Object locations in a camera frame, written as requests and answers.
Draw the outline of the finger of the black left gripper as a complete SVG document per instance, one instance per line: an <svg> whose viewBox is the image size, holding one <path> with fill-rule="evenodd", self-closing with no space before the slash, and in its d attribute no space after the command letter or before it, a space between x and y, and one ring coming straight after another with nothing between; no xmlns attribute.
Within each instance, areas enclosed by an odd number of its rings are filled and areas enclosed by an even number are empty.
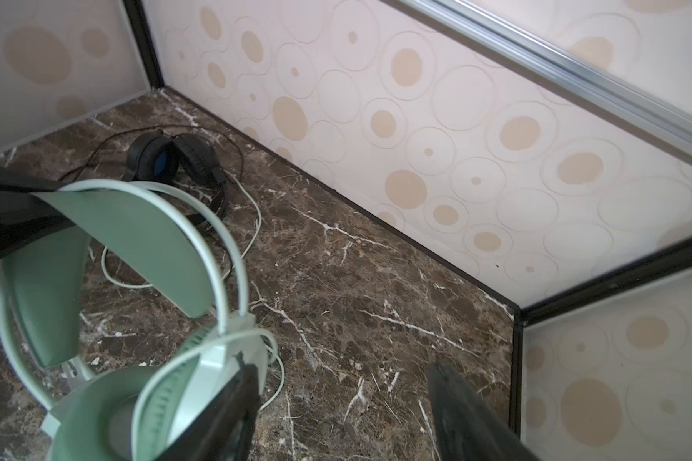
<svg viewBox="0 0 692 461"><path fill-rule="evenodd" d="M54 192L61 182L0 166L0 259L73 223L35 194Z"/></svg>

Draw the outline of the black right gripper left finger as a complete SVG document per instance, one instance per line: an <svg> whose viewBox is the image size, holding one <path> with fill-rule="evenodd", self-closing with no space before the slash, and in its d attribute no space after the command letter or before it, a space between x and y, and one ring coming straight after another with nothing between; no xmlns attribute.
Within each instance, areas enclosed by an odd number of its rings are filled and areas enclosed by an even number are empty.
<svg viewBox="0 0 692 461"><path fill-rule="evenodd" d="M261 408L258 369L246 364L188 429L158 457L169 461L246 461Z"/></svg>

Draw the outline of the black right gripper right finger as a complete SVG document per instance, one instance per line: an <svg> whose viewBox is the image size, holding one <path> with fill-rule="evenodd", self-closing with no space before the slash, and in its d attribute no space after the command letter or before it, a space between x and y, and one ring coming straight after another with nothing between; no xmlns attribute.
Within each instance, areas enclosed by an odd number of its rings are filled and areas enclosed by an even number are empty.
<svg viewBox="0 0 692 461"><path fill-rule="evenodd" d="M428 390L442 460L537 459L450 364L429 366Z"/></svg>

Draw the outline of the mint green headphones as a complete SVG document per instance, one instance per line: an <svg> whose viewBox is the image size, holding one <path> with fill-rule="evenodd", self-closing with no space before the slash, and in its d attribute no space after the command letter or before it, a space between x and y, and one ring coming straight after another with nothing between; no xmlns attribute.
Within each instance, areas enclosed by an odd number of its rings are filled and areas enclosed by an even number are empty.
<svg viewBox="0 0 692 461"><path fill-rule="evenodd" d="M0 259L0 342L44 408L48 459L160 460L246 364L263 407L278 344L213 212L154 182L35 195L73 226Z"/></svg>

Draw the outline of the black headphones blue accents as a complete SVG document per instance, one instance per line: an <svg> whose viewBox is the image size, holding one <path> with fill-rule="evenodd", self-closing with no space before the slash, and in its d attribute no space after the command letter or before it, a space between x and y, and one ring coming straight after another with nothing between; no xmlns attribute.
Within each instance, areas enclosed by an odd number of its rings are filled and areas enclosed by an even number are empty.
<svg viewBox="0 0 692 461"><path fill-rule="evenodd" d="M213 146L197 134L141 134L128 148L125 166L125 182L160 182L169 186L182 168L192 182L215 191L209 205L211 211L218 214L228 209L226 174Z"/></svg>

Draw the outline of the black frame corner post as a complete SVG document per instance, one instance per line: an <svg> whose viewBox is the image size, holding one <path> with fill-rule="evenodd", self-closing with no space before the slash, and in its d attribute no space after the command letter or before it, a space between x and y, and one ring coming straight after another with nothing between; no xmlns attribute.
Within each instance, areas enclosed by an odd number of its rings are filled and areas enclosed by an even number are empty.
<svg viewBox="0 0 692 461"><path fill-rule="evenodd" d="M142 67L150 88L153 88L153 90L164 88L165 79L161 72L155 44L142 2L140 0L122 0L121 3L127 15L136 42L136 49L138 49L138 55L140 55Z"/></svg>

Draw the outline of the aluminium frame rail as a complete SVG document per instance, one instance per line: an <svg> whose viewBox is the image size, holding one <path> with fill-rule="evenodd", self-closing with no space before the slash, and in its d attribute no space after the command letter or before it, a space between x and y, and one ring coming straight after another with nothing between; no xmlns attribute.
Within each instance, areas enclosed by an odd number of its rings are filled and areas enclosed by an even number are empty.
<svg viewBox="0 0 692 461"><path fill-rule="evenodd" d="M468 1L397 1L401 11L692 166L692 116Z"/></svg>

